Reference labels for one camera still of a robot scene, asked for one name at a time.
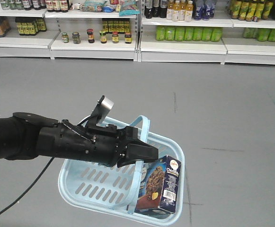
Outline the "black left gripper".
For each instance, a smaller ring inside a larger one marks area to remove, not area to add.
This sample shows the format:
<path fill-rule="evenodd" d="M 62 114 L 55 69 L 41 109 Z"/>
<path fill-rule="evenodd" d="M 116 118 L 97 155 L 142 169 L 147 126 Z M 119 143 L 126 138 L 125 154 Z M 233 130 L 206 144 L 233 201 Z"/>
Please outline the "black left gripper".
<path fill-rule="evenodd" d="M 72 125 L 67 120 L 53 127 L 43 127 L 36 143 L 41 156 L 95 162 L 107 167 L 123 167 L 137 161 L 152 163 L 159 150 L 138 139 L 138 130 L 113 124 L 100 127 L 92 122 Z"/>

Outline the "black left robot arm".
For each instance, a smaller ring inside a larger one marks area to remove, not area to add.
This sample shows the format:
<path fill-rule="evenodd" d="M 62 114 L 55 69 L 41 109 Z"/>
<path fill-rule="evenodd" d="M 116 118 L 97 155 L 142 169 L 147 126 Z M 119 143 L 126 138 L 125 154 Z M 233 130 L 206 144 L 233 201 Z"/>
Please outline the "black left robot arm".
<path fill-rule="evenodd" d="M 159 158 L 158 149 L 138 138 L 132 126 L 97 125 L 98 116 L 71 124 L 32 113 L 0 117 L 0 159 L 31 160 L 38 156 L 123 167 L 136 161 L 151 163 Z"/>

